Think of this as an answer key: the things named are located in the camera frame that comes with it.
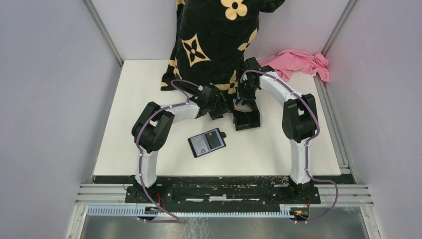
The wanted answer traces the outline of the black plastic bin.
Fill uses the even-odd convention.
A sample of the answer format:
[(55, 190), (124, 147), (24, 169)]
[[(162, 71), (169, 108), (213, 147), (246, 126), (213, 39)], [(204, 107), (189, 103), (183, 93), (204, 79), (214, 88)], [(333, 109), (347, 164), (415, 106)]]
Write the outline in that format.
[(245, 103), (250, 104), (250, 106), (253, 109), (252, 112), (248, 112), (248, 113), (236, 111), (234, 109), (234, 101), (239, 102), (241, 100), (240, 99), (232, 100), (231, 112), (233, 114), (233, 124), (235, 125), (236, 131), (256, 128), (256, 127), (261, 126), (260, 112), (254, 100), (243, 100)]

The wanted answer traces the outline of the dark grey credit card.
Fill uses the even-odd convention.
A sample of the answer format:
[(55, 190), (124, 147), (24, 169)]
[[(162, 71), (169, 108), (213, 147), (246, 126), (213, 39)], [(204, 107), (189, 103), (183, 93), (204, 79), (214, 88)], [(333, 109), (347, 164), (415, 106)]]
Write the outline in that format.
[(205, 137), (210, 146), (210, 149), (216, 149), (221, 146), (219, 133), (217, 131), (213, 130), (213, 131), (207, 132), (205, 134)]

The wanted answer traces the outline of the black leather card holder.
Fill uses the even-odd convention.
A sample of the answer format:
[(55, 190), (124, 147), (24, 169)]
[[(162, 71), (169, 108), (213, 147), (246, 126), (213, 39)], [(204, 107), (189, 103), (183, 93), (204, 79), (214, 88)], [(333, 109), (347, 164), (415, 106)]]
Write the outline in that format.
[[(206, 134), (207, 132), (210, 132), (210, 131), (213, 131), (213, 130), (215, 130), (215, 131), (217, 131), (217, 132), (219, 133), (219, 138), (220, 138), (220, 142), (221, 142), (221, 146), (220, 146), (220, 147), (218, 147), (218, 148), (216, 148), (216, 149), (210, 149), (210, 146), (209, 146), (209, 144), (208, 144), (208, 142), (207, 142), (207, 139), (206, 139), (206, 137), (205, 137), (205, 134)], [(219, 128), (215, 128), (215, 129), (209, 130), (209, 131), (207, 131), (207, 132), (205, 132), (205, 133), (201, 133), (201, 134), (198, 134), (198, 135), (195, 135), (195, 136), (193, 136), (193, 137), (188, 138), (188, 143), (189, 143), (189, 146), (190, 146), (190, 149), (191, 149), (191, 151), (192, 151), (192, 153), (193, 153), (194, 158), (198, 158), (198, 157), (204, 156), (204, 155), (206, 155), (206, 154), (209, 154), (209, 153), (211, 153), (211, 152), (214, 152), (214, 151), (216, 151), (216, 150), (219, 150), (219, 149), (221, 149), (221, 148), (226, 147), (226, 143), (225, 143), (225, 141), (224, 141), (224, 140), (225, 140), (225, 138), (226, 138), (226, 133), (225, 133), (225, 132), (220, 131), (220, 129), (219, 129)], [(205, 154), (203, 154), (203, 155), (201, 155), (201, 156), (197, 156), (197, 155), (196, 155), (196, 152), (195, 152), (194, 147), (193, 147), (193, 142), (192, 142), (192, 140), (193, 140), (193, 139), (195, 139), (195, 137), (198, 137), (198, 136), (203, 136), (203, 137), (204, 137), (204, 139), (205, 139), (205, 140), (206, 140), (206, 142), (207, 142), (208, 149), (209, 149), (209, 151), (208, 151), (207, 153), (205, 153)]]

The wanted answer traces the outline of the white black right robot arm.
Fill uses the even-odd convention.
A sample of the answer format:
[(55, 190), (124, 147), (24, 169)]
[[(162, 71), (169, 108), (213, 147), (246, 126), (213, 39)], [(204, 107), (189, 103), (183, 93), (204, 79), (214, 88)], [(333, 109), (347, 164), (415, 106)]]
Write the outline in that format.
[(292, 158), (287, 195), (291, 202), (300, 203), (313, 186), (309, 151), (311, 141), (319, 134), (316, 99), (294, 90), (272, 67), (262, 67), (256, 58), (245, 60), (242, 69), (234, 106), (251, 105), (255, 92), (265, 90), (283, 108), (282, 130), (290, 141)]

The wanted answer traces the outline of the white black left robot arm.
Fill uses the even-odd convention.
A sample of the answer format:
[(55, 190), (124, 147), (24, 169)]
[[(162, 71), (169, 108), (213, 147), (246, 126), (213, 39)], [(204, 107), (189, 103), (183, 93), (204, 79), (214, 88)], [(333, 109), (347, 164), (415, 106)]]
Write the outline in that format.
[(171, 105), (149, 102), (132, 128), (134, 143), (139, 150), (139, 160), (133, 186), (144, 202), (152, 202), (157, 195), (156, 167), (159, 150), (167, 141), (172, 125), (209, 115), (221, 118), (229, 111), (227, 99), (214, 85), (199, 87), (191, 97), (184, 91), (186, 99)]

